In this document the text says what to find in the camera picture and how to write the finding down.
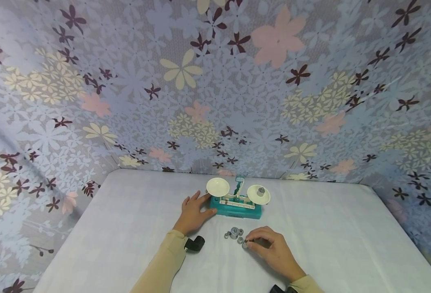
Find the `flower pattern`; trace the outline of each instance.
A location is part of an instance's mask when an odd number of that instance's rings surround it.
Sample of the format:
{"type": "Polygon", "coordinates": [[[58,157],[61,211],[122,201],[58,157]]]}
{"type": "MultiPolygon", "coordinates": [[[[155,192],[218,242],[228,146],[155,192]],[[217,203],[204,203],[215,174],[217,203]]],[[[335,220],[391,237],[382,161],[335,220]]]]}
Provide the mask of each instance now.
{"type": "Polygon", "coordinates": [[[118,168],[368,185],[431,262],[431,2],[4,2],[0,292],[118,168]]]}
{"type": "Polygon", "coordinates": [[[185,86],[185,82],[188,86],[195,88],[196,81],[190,74],[202,74],[202,69],[199,66],[191,65],[187,66],[191,60],[194,58],[193,49],[187,50],[183,56],[183,62],[181,68],[167,59],[160,59],[160,64],[163,67],[169,68],[170,70],[165,73],[163,79],[166,81],[171,81],[176,77],[175,86],[177,89],[182,90],[185,86]]]}
{"type": "Polygon", "coordinates": [[[91,95],[81,94],[80,98],[84,101],[82,108],[87,111],[95,112],[98,117],[103,117],[105,115],[111,115],[108,105],[105,102],[101,102],[97,93],[92,93],[91,95]]]}
{"type": "Polygon", "coordinates": [[[274,27],[263,25],[254,30],[251,35],[253,44],[261,48],[255,56],[255,64],[271,61],[273,68],[279,68],[287,57],[287,50],[296,52],[303,48],[302,41],[295,37],[305,26],[305,18],[299,16],[290,20],[287,5],[281,8],[274,27]]]}
{"type": "Polygon", "coordinates": [[[89,134],[87,134],[85,138],[98,138],[99,136],[101,136],[111,144],[114,144],[114,140],[112,138],[117,138],[117,136],[115,136],[114,134],[109,133],[110,129],[106,125],[99,127],[95,123],[90,123],[90,127],[85,126],[84,130],[86,132],[89,132],[89,134]]]}
{"type": "Polygon", "coordinates": [[[308,145],[306,142],[301,144],[299,147],[293,146],[290,148],[291,153],[284,155],[284,157],[292,157],[298,155],[301,163],[306,163],[306,157],[314,157],[317,153],[314,150],[317,148],[316,144],[308,145]]]}
{"type": "Polygon", "coordinates": [[[334,166],[331,170],[334,173],[347,175],[350,171],[354,170],[356,167],[354,166],[354,160],[342,160],[338,163],[337,166],[334,166]]]}

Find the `small metal weight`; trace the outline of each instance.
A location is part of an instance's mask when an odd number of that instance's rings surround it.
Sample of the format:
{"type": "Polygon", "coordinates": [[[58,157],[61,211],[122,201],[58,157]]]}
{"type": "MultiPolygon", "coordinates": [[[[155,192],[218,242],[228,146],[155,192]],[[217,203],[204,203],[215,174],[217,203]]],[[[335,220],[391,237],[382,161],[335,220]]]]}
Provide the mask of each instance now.
{"type": "Polygon", "coordinates": [[[236,239],[236,238],[238,237],[238,228],[237,228],[237,227],[233,227],[233,228],[230,230],[230,237],[231,237],[232,239],[236,239]]]}

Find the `black clip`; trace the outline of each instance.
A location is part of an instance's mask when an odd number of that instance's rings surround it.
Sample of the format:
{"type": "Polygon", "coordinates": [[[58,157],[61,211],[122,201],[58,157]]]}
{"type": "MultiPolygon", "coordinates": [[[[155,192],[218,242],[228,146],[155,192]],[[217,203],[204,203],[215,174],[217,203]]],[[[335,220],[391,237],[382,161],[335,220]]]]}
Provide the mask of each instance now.
{"type": "Polygon", "coordinates": [[[198,235],[195,240],[191,240],[188,238],[187,243],[185,244],[185,248],[195,252],[199,252],[204,246],[204,243],[206,243],[204,238],[198,235]]]}
{"type": "Polygon", "coordinates": [[[289,287],[287,288],[287,291],[284,291],[278,285],[274,285],[269,293],[297,293],[297,291],[292,287],[289,287]]]}

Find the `finger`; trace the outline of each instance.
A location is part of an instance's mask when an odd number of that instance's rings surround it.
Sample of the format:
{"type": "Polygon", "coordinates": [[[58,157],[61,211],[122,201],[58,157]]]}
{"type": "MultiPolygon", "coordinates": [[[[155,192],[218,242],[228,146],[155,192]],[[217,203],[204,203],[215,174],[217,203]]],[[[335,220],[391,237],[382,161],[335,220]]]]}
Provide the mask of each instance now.
{"type": "Polygon", "coordinates": [[[204,212],[201,213],[201,217],[202,217],[203,221],[206,221],[207,219],[209,219],[210,217],[215,215],[216,212],[217,212],[217,209],[205,210],[204,212]]]}
{"type": "Polygon", "coordinates": [[[246,238],[248,238],[248,237],[250,237],[253,233],[256,233],[256,232],[259,232],[259,231],[265,231],[265,232],[274,232],[274,231],[272,231],[271,229],[268,229],[269,227],[268,226],[264,226],[264,227],[259,227],[259,228],[256,228],[256,229],[254,229],[254,230],[252,230],[252,231],[250,231],[248,234],[247,234],[247,236],[246,236],[246,238]]]}
{"type": "Polygon", "coordinates": [[[188,204],[188,201],[189,201],[189,197],[186,197],[183,203],[181,204],[181,209],[183,209],[188,204]]]}
{"type": "Polygon", "coordinates": [[[266,258],[266,256],[268,255],[269,250],[265,249],[264,247],[262,247],[258,243],[254,243],[254,242],[250,241],[246,245],[250,250],[255,251],[262,258],[266,258]]]}
{"type": "Polygon", "coordinates": [[[196,193],[191,197],[191,201],[197,200],[200,194],[201,194],[200,190],[196,191],[196,193]]]}
{"type": "Polygon", "coordinates": [[[198,198],[198,203],[201,205],[203,204],[206,200],[208,200],[211,197],[211,195],[209,193],[206,193],[205,195],[203,195],[202,197],[198,198]]]}
{"type": "Polygon", "coordinates": [[[255,232],[250,232],[250,234],[248,234],[246,236],[245,240],[252,241],[252,240],[255,240],[256,238],[263,238],[263,239],[266,239],[267,241],[269,241],[270,243],[274,243],[274,241],[275,241],[275,232],[263,231],[263,230],[258,230],[258,231],[255,231],[255,232]]]}

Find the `white table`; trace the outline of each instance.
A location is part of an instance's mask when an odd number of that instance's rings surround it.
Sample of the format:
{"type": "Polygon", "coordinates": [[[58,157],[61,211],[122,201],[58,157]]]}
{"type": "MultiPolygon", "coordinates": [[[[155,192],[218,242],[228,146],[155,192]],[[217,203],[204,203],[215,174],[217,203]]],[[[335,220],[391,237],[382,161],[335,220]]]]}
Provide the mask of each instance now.
{"type": "MultiPolygon", "coordinates": [[[[108,175],[36,293],[128,293],[180,214],[182,200],[210,175],[117,170],[108,175]]],[[[226,177],[235,188],[234,177],[226,177]]],[[[172,292],[269,292],[283,287],[270,268],[224,239],[268,225],[326,292],[431,292],[431,266],[372,189],[352,184],[248,178],[272,195],[260,220],[216,215],[197,234],[206,244],[188,254],[172,292]]]]}

